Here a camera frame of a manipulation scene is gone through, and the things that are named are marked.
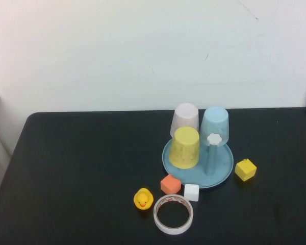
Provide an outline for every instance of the tape roll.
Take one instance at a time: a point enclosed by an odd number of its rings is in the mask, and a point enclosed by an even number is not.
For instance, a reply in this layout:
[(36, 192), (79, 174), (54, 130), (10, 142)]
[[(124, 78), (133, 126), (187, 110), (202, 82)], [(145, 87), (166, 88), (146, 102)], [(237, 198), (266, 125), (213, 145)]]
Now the tape roll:
[[(189, 219), (182, 226), (177, 227), (177, 228), (171, 228), (171, 227), (165, 226), (159, 221), (159, 218), (158, 218), (159, 209), (163, 204), (168, 203), (168, 202), (179, 202), (187, 208), (189, 212)], [(154, 210), (153, 210), (155, 224), (161, 231), (169, 235), (178, 235), (178, 234), (181, 234), (187, 231), (193, 222), (193, 215), (194, 215), (193, 207), (190, 204), (190, 202), (184, 197), (182, 197), (181, 195), (176, 195), (176, 194), (170, 194), (170, 195), (165, 195), (164, 197), (161, 197), (157, 201), (157, 203), (155, 203)]]

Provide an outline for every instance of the white cup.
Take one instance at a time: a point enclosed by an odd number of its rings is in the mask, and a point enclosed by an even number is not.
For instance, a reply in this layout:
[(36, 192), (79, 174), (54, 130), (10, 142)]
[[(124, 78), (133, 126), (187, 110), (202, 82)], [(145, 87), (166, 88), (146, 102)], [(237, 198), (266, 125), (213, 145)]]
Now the white cup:
[(198, 108), (191, 103), (183, 103), (176, 107), (172, 119), (170, 135), (183, 126), (189, 126), (198, 131)]

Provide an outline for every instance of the wall scratch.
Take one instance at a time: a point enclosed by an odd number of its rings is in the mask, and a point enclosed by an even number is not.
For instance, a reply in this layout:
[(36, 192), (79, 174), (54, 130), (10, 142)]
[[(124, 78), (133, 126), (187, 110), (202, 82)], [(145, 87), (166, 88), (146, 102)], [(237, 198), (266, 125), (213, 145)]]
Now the wall scratch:
[(257, 22), (259, 22), (259, 19), (245, 5), (243, 5), (242, 2), (239, 0), (237, 0), (237, 2), (239, 2), (257, 20)]
[(208, 55), (206, 55), (206, 58), (204, 59), (204, 61), (203, 61), (203, 62), (205, 62), (205, 61), (206, 61), (206, 59), (208, 58), (208, 56), (209, 56), (209, 54), (208, 54)]

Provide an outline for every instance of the yellow cup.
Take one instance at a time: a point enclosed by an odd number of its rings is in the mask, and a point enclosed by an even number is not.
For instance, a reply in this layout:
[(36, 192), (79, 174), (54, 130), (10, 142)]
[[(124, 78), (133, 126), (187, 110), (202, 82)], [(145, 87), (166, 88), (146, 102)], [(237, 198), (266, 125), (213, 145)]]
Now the yellow cup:
[(198, 131), (192, 127), (180, 127), (172, 139), (169, 161), (178, 168), (191, 168), (198, 163), (198, 151)]

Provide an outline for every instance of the round tray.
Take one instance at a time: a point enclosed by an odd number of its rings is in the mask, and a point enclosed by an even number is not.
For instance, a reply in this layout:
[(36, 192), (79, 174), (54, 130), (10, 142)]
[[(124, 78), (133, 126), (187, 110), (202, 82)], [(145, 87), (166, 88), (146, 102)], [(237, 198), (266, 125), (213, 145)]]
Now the round tray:
[(204, 167), (208, 159), (208, 146), (199, 146), (199, 161), (189, 169), (181, 169), (173, 166), (169, 161), (169, 151), (172, 139), (165, 145), (162, 153), (162, 162), (168, 174), (171, 174), (176, 179), (179, 179), (183, 185), (196, 184), (199, 188), (210, 188), (221, 184), (230, 175), (234, 167), (233, 154), (226, 144), (218, 147), (215, 156), (216, 166), (212, 176), (207, 176), (204, 172)]

